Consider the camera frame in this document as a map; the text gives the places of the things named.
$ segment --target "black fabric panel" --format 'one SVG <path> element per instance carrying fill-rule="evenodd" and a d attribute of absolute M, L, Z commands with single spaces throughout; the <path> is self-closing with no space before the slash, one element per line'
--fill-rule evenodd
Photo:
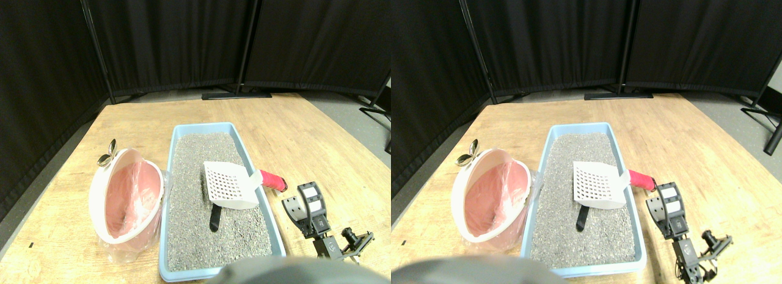
<path fill-rule="evenodd" d="M 115 96 L 236 83 L 254 0 L 89 0 Z"/>
<path fill-rule="evenodd" d="M 0 0 L 0 220 L 105 100 L 79 0 Z"/>
<path fill-rule="evenodd" d="M 391 195 L 488 98 L 458 0 L 391 0 Z"/>
<path fill-rule="evenodd" d="M 782 52 L 782 0 L 641 0 L 628 86 L 757 96 Z"/>
<path fill-rule="evenodd" d="M 495 96 L 618 83 L 628 0 L 467 0 Z"/>
<path fill-rule="evenodd" d="M 245 84 L 377 96 L 389 22 L 388 0 L 263 0 Z"/>

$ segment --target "wooden table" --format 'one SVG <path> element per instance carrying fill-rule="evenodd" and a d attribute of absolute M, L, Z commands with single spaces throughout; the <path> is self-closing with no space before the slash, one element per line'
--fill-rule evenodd
<path fill-rule="evenodd" d="M 163 282 L 158 245 L 124 265 L 110 263 L 98 246 L 87 213 L 95 161 L 116 138 L 118 148 L 134 147 L 165 169 L 174 126 L 205 122 L 232 122 L 255 167 L 288 181 L 290 188 L 280 197 L 266 189 L 288 256 L 316 253 L 312 239 L 304 239 L 280 201 L 298 195 L 299 184 L 316 181 L 329 206 L 330 234 L 344 246 L 338 234 L 343 228 L 373 231 L 376 239 L 361 264 L 389 276 L 389 168 L 307 100 L 282 94 L 106 106 L 0 261 L 0 282 Z"/>
<path fill-rule="evenodd" d="M 628 169 L 651 175 L 658 183 L 678 184 L 698 252 L 706 250 L 700 238 L 706 229 L 717 237 L 734 237 L 718 259 L 720 270 L 712 283 L 779 282 L 782 186 L 736 140 L 677 94 L 487 106 L 393 229 L 394 266 L 466 253 L 453 225 L 450 194 L 459 170 L 453 161 L 467 153 L 473 139 L 483 149 L 500 147 L 536 170 L 552 125 L 585 122 L 611 124 Z M 679 282 L 672 241 L 662 237 L 646 209 L 646 198 L 656 195 L 634 188 L 648 254 L 645 269 L 570 281 Z M 519 248 L 508 254 L 518 256 Z"/>

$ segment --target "litter box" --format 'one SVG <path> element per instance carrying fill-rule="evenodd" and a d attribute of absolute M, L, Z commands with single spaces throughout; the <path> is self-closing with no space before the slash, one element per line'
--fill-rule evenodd
<path fill-rule="evenodd" d="M 619 146 L 616 144 L 616 137 L 614 136 L 614 130 L 611 130 L 611 125 L 606 122 L 598 123 L 582 123 L 573 125 L 555 125 L 548 131 L 548 138 L 546 139 L 546 145 L 543 149 L 543 155 L 540 158 L 540 165 L 538 167 L 537 179 L 543 180 L 544 172 L 546 171 L 546 159 L 551 145 L 554 144 L 554 140 L 559 136 L 576 133 L 604 133 L 611 141 L 611 148 L 614 152 L 614 158 L 616 158 L 616 166 L 620 172 L 625 172 L 625 163 L 622 160 L 622 153 L 619 152 Z M 640 230 L 640 222 L 638 220 L 638 209 L 636 209 L 636 203 L 633 198 L 632 187 L 627 187 L 624 191 L 625 200 L 627 201 L 627 208 L 630 217 L 630 227 L 633 228 L 633 238 L 635 245 L 635 257 L 633 261 L 616 263 L 616 264 L 595 264 L 589 266 L 579 266 L 570 268 L 555 268 L 551 272 L 562 276 L 563 278 L 583 277 L 583 276 L 595 276 L 595 275 L 611 275 L 627 272 L 636 272 L 642 270 L 646 265 L 646 246 L 643 245 L 643 236 Z M 531 199 L 530 211 L 527 213 L 527 222 L 524 226 L 524 237 L 522 239 L 522 253 L 521 257 L 530 258 L 530 252 L 532 250 L 533 234 L 535 231 L 535 222 L 538 208 L 538 195 Z"/>
<path fill-rule="evenodd" d="M 240 156 L 242 156 L 242 162 L 247 169 L 247 174 L 252 175 L 255 172 L 255 167 L 252 166 L 252 161 L 247 155 L 247 150 L 244 147 L 242 138 L 236 132 L 236 128 L 231 122 L 218 122 L 218 123 L 201 123 L 193 125 L 177 125 L 174 127 L 174 133 L 171 136 L 171 148 L 168 152 L 168 172 L 171 173 L 174 163 L 174 149 L 177 146 L 179 138 L 191 133 L 227 133 L 234 139 L 234 145 Z M 266 199 L 266 194 L 263 192 L 263 188 L 255 190 L 255 194 L 258 197 L 258 208 L 263 213 L 263 220 L 266 221 L 266 231 L 269 233 L 269 241 L 271 242 L 271 256 L 285 256 L 285 248 L 282 245 L 282 237 L 280 237 L 280 231 L 277 229 L 277 223 L 274 222 L 274 215 L 271 213 L 269 201 Z M 215 268 L 201 268 L 195 270 L 186 270 L 171 272 L 168 270 L 168 256 L 167 256 L 167 242 L 168 242 L 168 195 L 165 195 L 163 201 L 163 217 L 162 226 L 160 228 L 160 254 L 158 267 L 160 270 L 160 277 L 166 282 L 179 282 L 188 280 L 198 280 L 212 278 L 217 275 L 223 267 Z"/>

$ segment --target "black metal bracket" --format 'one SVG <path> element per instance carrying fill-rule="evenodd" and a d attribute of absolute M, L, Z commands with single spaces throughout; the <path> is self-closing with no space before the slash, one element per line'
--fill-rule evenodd
<path fill-rule="evenodd" d="M 733 242 L 733 237 L 725 236 L 717 239 L 709 230 L 704 231 L 701 238 L 709 245 L 706 251 L 699 257 L 696 255 L 692 240 L 687 238 L 690 229 L 684 214 L 684 201 L 676 183 L 660 184 L 655 186 L 659 197 L 646 200 L 649 214 L 657 228 L 660 229 L 665 239 L 673 239 L 673 251 L 676 254 L 676 276 L 687 284 L 710 281 L 717 275 L 717 256 Z M 713 269 L 707 269 L 701 265 L 702 261 L 708 261 Z"/>
<path fill-rule="evenodd" d="M 771 113 L 767 111 L 762 111 L 758 109 L 752 109 L 752 108 L 741 108 L 741 111 L 744 112 L 746 115 L 749 115 L 750 113 L 757 113 L 762 114 L 769 117 L 779 117 L 782 118 L 782 114 L 777 113 Z M 768 142 L 766 142 L 766 146 L 763 147 L 763 152 L 767 155 L 771 156 L 774 154 L 774 150 L 777 149 L 777 145 L 780 143 L 780 139 L 782 139 L 782 124 L 777 125 L 777 129 L 774 130 L 773 135 L 771 135 L 771 139 L 769 139 Z"/>
<path fill-rule="evenodd" d="M 305 183 L 296 187 L 301 194 L 301 198 L 286 198 L 282 200 L 285 213 L 288 218 L 304 235 L 305 239 L 314 238 L 312 242 L 315 245 L 315 251 L 318 257 L 330 258 L 333 260 L 344 260 L 346 257 L 353 259 L 356 264 L 360 264 L 355 257 L 361 256 L 361 251 L 374 240 L 375 235 L 370 231 L 366 234 L 356 236 L 348 227 L 342 231 L 342 236 L 347 240 L 348 245 L 344 249 L 340 248 L 334 236 L 329 236 L 331 231 L 329 220 L 326 218 L 326 204 L 323 201 L 323 194 L 316 183 Z M 315 210 L 310 208 L 311 203 L 316 203 Z"/>

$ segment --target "gray object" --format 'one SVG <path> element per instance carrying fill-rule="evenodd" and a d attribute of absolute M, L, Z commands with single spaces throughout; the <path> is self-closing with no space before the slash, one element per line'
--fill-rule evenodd
<path fill-rule="evenodd" d="M 398 283 L 421 284 L 567 283 L 562 277 L 548 270 L 545 264 L 506 255 L 447 257 L 419 261 L 392 272 L 391 279 Z"/>
<path fill-rule="evenodd" d="M 256 257 L 227 265 L 214 278 L 217 283 L 386 284 L 385 277 L 355 264 L 311 257 Z"/>
<path fill-rule="evenodd" d="M 223 209 L 220 229 L 209 228 L 212 203 L 206 194 L 204 161 L 244 165 L 227 133 L 188 134 L 174 149 L 167 259 L 171 272 L 223 267 L 245 257 L 271 254 L 260 208 Z"/>
<path fill-rule="evenodd" d="M 531 258 L 550 268 L 634 261 L 634 235 L 627 206 L 591 209 L 584 231 L 576 230 L 581 205 L 573 200 L 573 161 L 616 166 L 604 133 L 566 134 L 555 140 L 538 198 Z"/>

